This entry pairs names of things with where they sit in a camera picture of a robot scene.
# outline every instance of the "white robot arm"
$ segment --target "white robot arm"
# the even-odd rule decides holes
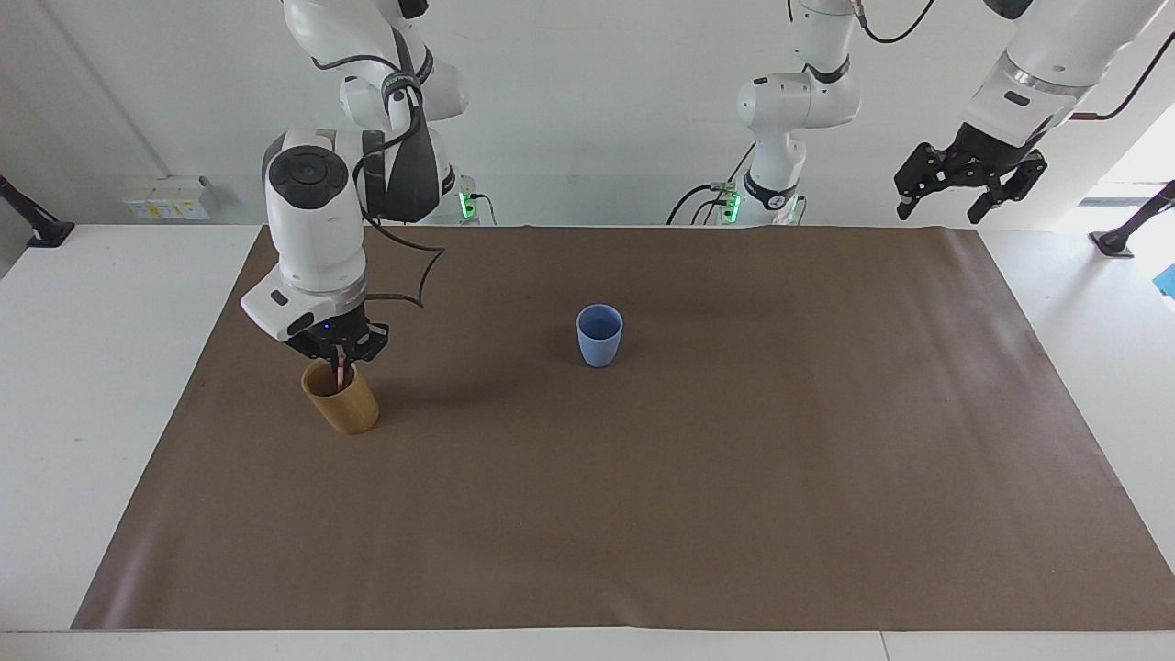
[[[466,97],[459,73],[437,61],[408,21],[427,0],[283,7],[318,68],[349,74],[344,109],[374,128],[294,129],[267,150],[266,210],[278,263],[242,305],[266,333],[343,375],[388,343],[388,325],[364,311],[364,218],[417,222],[454,189],[458,176],[427,121],[461,114]]]
[[[857,116],[861,90],[848,60],[855,22],[851,0],[799,0],[795,53],[804,70],[757,77],[743,87],[739,116],[754,131],[756,149],[738,184],[734,223],[786,221],[807,156],[793,131],[841,126]]]
[[[987,188],[968,211],[973,223],[1025,198],[1048,167],[1036,143],[1070,117],[1167,0],[985,2],[1016,20],[1016,35],[972,99],[954,143],[919,144],[894,176],[904,220],[922,197],[956,186]]]

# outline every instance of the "table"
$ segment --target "table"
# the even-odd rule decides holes
[[[0,657],[1175,656],[1154,634],[717,634],[626,629],[52,633],[72,620],[226,302],[256,227],[80,227],[0,281]],[[1169,565],[1175,315],[1080,236],[985,231],[993,256]]]

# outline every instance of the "cable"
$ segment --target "cable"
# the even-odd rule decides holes
[[[743,166],[746,164],[746,160],[751,157],[751,151],[754,151],[754,142],[751,142],[751,146],[747,147],[746,153],[743,154],[743,160],[740,160],[738,162],[738,164],[734,166],[734,171],[732,171],[731,175],[726,177],[726,183],[733,183],[734,182],[734,177],[738,176],[738,171],[740,169],[743,169]],[[718,195],[714,196],[714,201],[716,202],[720,202],[721,200],[723,200],[723,194],[721,193],[719,193]],[[714,207],[710,207],[710,210],[706,211],[706,220],[703,221],[701,224],[710,224],[710,216],[713,213],[714,213]]]
[[[677,211],[682,210],[682,207],[684,207],[685,203],[690,201],[690,197],[697,195],[698,193],[705,193],[706,190],[712,190],[712,189],[713,189],[712,184],[703,183],[701,186],[698,186],[697,188],[683,195],[682,198],[678,200],[677,205],[673,207],[673,211],[669,214],[669,220],[665,221],[665,224],[673,224],[673,218],[677,217]]]
[[[412,123],[409,124],[408,130],[382,144],[372,147],[360,157],[358,162],[355,163],[355,169],[351,170],[351,178],[355,180],[356,186],[358,186],[360,173],[363,171],[363,168],[367,166],[367,160],[369,157],[381,151],[387,151],[388,149],[395,147],[396,144],[400,144],[401,142],[404,142],[412,135],[419,133],[421,128],[424,126],[424,113],[417,106],[412,106],[411,112],[412,112]]]
[[[698,223],[698,216],[701,215],[701,209],[704,209],[706,207],[710,207],[710,210],[713,211],[714,207],[721,207],[721,205],[725,205],[725,203],[726,202],[721,202],[721,201],[717,201],[717,200],[713,201],[713,202],[701,202],[701,204],[698,205],[698,210],[693,211],[693,220],[690,221],[690,224],[697,224]],[[706,224],[707,222],[710,222],[710,214],[706,214],[706,221],[703,222],[701,224]]]
[[[335,60],[334,62],[327,63],[320,62],[317,58],[310,58],[310,61],[314,62],[314,66],[317,67],[318,70],[330,70],[354,62],[380,62],[381,65],[390,67],[391,70],[396,73],[403,73],[400,67],[378,55],[351,55],[350,58],[343,58],[342,60]]]
[[[1139,79],[1139,82],[1134,83],[1134,89],[1130,90],[1130,93],[1126,96],[1126,100],[1122,101],[1122,104],[1119,106],[1114,112],[1109,113],[1108,115],[1100,115],[1097,113],[1073,113],[1073,116],[1070,116],[1069,119],[1076,121],[1109,121],[1116,117],[1117,115],[1122,114],[1122,110],[1124,110],[1126,107],[1129,106],[1132,101],[1134,101],[1134,97],[1139,95],[1139,92],[1142,89],[1142,86],[1147,83],[1147,79],[1150,77],[1152,73],[1154,73],[1155,67],[1159,66],[1160,60],[1162,60],[1163,55],[1167,54],[1167,49],[1171,47],[1173,41],[1175,41],[1175,32],[1173,32],[1170,36],[1167,38],[1167,41],[1163,42],[1162,48],[1160,48],[1159,52],[1155,53],[1155,58],[1150,60],[1150,66],[1147,67],[1147,70],[1142,72],[1142,77]]]
[[[387,142],[384,142],[382,144],[377,144],[377,146],[372,147],[371,149],[369,149],[368,151],[365,151],[360,157],[360,160],[358,160],[357,163],[355,163],[355,169],[351,171],[351,178],[355,180],[356,187],[358,186],[360,174],[363,171],[363,166],[365,164],[368,157],[370,157],[370,156],[372,156],[375,154],[378,154],[380,151],[384,151],[387,149],[390,149],[391,147],[395,147],[396,144],[400,144],[401,142],[408,140],[409,137],[411,137],[412,135],[415,135],[416,133],[418,133],[423,126],[424,126],[424,112],[419,108],[419,106],[414,104],[412,106],[412,123],[411,123],[411,126],[409,126],[408,130],[404,131],[400,136],[392,137],[391,140],[389,140],[389,141],[387,141]],[[432,254],[432,258],[429,259],[429,264],[427,267],[424,267],[424,272],[421,275],[421,282],[419,282],[419,285],[417,285],[417,288],[416,288],[416,295],[415,296],[410,296],[408,294],[368,294],[367,295],[367,299],[369,299],[369,301],[407,301],[407,302],[410,302],[410,303],[412,303],[414,305],[416,305],[416,306],[418,306],[421,309],[424,309],[424,286],[425,286],[425,284],[428,284],[429,275],[432,272],[432,267],[436,265],[437,261],[441,259],[441,256],[444,255],[445,248],[432,247],[432,245],[422,245],[421,243],[414,243],[412,241],[409,241],[408,238],[401,238],[400,236],[396,236],[395,234],[392,234],[391,231],[389,231],[388,228],[385,228],[382,224],[380,224],[378,220],[376,220],[370,214],[368,214],[368,211],[363,207],[363,204],[360,204],[360,213],[363,214],[363,220],[367,221],[368,224],[370,224],[371,227],[374,227],[376,229],[376,231],[378,231],[380,234],[383,234],[384,236],[387,236],[388,238],[395,241],[396,243],[400,243],[401,245],[411,248],[414,250],[421,250],[423,252],[434,252]]]
[[[494,210],[494,200],[489,195],[482,193],[474,193],[469,196],[470,200],[485,200],[490,204],[490,218],[494,220],[494,227],[498,225],[498,214]]]
[[[429,259],[429,264],[427,267],[424,267],[424,272],[421,275],[421,283],[416,288],[416,296],[409,296],[408,294],[368,294],[367,299],[369,299],[369,301],[407,301],[407,302],[410,302],[410,303],[412,303],[414,305],[416,305],[416,306],[418,306],[421,309],[424,309],[424,286],[429,282],[429,275],[432,272],[432,267],[436,265],[437,261],[441,259],[441,256],[444,255],[445,248],[432,247],[432,245],[422,245],[421,243],[414,243],[412,241],[409,241],[408,238],[401,238],[400,236],[396,236],[395,234],[392,234],[391,231],[389,231],[388,228],[385,228],[382,224],[380,224],[380,222],[376,218],[374,218],[374,217],[369,216],[365,220],[367,220],[368,224],[370,224],[371,227],[375,227],[376,231],[378,231],[380,234],[383,234],[384,236],[387,236],[388,238],[390,238],[390,240],[400,243],[401,245],[411,248],[414,250],[419,250],[422,252],[432,252],[432,258]]]
[[[926,18],[926,14],[931,13],[931,7],[933,7],[936,1],[938,0],[929,0],[928,2],[926,2],[926,7],[922,9],[922,13],[918,15],[918,19],[914,21],[914,25],[909,26],[909,28],[906,29],[906,32],[904,32],[904,33],[901,33],[898,36],[894,36],[892,39],[885,39],[885,38],[878,36],[877,34],[873,33],[873,29],[870,28],[870,20],[865,16],[865,7],[864,7],[864,5],[861,6],[860,13],[857,15],[857,19],[860,21],[861,27],[865,28],[865,34],[870,35],[870,39],[872,39],[873,41],[877,41],[878,43],[886,43],[886,45],[888,45],[888,43],[897,43],[897,42],[901,41],[902,39],[906,39],[907,36],[909,36],[911,34],[914,33],[915,29],[918,29],[918,26],[922,23],[922,19]]]

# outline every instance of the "brown paper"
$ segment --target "brown paper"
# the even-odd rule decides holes
[[[75,627],[1175,628],[978,235],[402,231],[449,251],[425,310],[369,303],[384,412],[345,440],[240,309],[262,234]],[[415,290],[428,255],[367,248]]]

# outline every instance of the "plastic cup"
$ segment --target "plastic cup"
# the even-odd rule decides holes
[[[602,369],[612,365],[624,335],[624,317],[612,305],[595,304],[584,308],[576,319],[579,333],[579,353],[584,363]]]

